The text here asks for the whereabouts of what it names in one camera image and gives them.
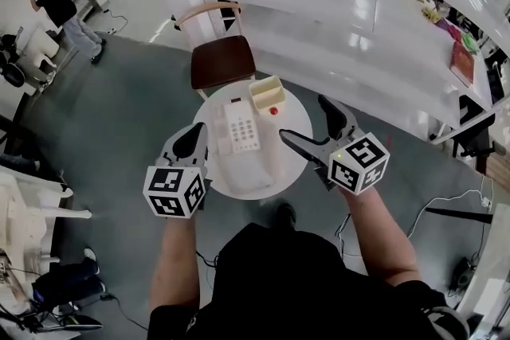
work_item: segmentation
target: green object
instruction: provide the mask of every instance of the green object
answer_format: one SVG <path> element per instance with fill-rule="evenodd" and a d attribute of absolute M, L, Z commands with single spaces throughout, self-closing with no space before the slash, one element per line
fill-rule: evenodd
<path fill-rule="evenodd" d="M 462 44 L 470 53 L 478 52 L 478 44 L 471 34 L 462 33 Z"/>

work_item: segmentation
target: white cube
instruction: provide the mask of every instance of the white cube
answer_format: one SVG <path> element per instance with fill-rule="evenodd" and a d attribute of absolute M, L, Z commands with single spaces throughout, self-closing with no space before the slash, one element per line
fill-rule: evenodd
<path fill-rule="evenodd" d="M 191 218 L 206 188 L 198 167 L 149 166 L 143 195 L 158 217 Z"/>
<path fill-rule="evenodd" d="M 371 133 L 329 156 L 328 178 L 358 195 L 381 180 L 390 153 Z"/>

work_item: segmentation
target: white desk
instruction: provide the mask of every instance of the white desk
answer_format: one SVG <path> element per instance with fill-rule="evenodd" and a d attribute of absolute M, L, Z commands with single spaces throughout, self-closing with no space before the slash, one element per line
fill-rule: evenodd
<path fill-rule="evenodd" d="M 219 165 L 214 158 L 218 148 L 210 113 L 212 108 L 229 103 L 234 98 L 249 100 L 248 85 L 252 82 L 252 80 L 238 81 L 219 89 L 202 104 L 197 115 L 194 117 L 194 123 L 204 122 L 207 125 L 209 133 L 209 140 L 207 143 L 207 146 L 209 147 L 209 158 L 206 163 L 208 169 L 206 178 L 213 181 L 211 186 L 219 193 L 241 200 L 261 200 L 263 198 L 274 196 L 275 194 L 287 189 L 287 187 L 301 176 L 301 173 L 303 173 L 308 162 L 294 152 L 294 150 L 291 150 L 289 147 L 284 145 L 283 142 L 281 142 L 280 137 L 277 136 L 273 139 L 277 141 L 277 146 L 271 147 L 277 149 L 277 161 L 280 164 L 280 171 L 276 176 L 275 184 L 269 188 L 256 190 L 246 194 L 236 194 L 231 191 L 228 184 L 222 177 Z M 285 90 L 285 95 L 285 111 L 273 117 L 276 130 L 292 129 L 293 131 L 312 138 L 312 124 L 304 106 L 290 91 Z M 264 141 L 262 138 L 261 145 L 262 149 L 264 149 Z"/>

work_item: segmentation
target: black trousers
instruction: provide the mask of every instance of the black trousers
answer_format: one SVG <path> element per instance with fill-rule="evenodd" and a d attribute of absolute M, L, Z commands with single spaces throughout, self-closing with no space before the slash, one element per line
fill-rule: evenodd
<path fill-rule="evenodd" d="M 32 284 L 33 298 L 42 309 L 51 310 L 55 306 L 101 293 L 103 288 L 96 271 L 96 262 L 89 258 L 81 264 L 57 265 Z"/>

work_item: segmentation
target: white table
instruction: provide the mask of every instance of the white table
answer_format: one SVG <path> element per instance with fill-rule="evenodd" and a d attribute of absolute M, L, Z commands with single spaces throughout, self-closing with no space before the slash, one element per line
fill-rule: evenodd
<path fill-rule="evenodd" d="M 194 123 L 204 122 L 207 125 L 209 134 L 208 147 L 209 147 L 209 158 L 206 166 L 208 169 L 206 178 L 212 180 L 211 186 L 219 193 L 225 194 L 226 196 L 238 198 L 240 200 L 261 200 L 263 198 L 274 196 L 279 192 L 287 189 L 295 180 L 301 176 L 304 168 L 307 165 L 307 160 L 299 156 L 294 150 L 290 149 L 280 138 L 277 140 L 278 147 L 277 152 L 279 154 L 278 162 L 280 163 L 280 171 L 276 176 L 276 182 L 274 185 L 255 190 L 251 193 L 237 194 L 231 191 L 222 173 L 219 170 L 216 159 L 214 158 L 215 152 L 218 150 L 216 136 L 211 119 L 211 108 L 221 106 L 221 104 L 229 103 L 234 98 L 242 98 L 243 100 L 249 100 L 248 85 L 254 82 L 253 80 L 238 81 L 233 84 L 228 84 L 225 87 L 216 91 L 207 101 L 205 101 L 194 117 Z M 282 113 L 274 116 L 272 121 L 276 125 L 277 130 L 280 129 L 291 129 L 299 132 L 309 138 L 312 138 L 312 124 L 308 113 L 304 109 L 303 104 L 287 89 L 285 89 L 285 110 Z"/>

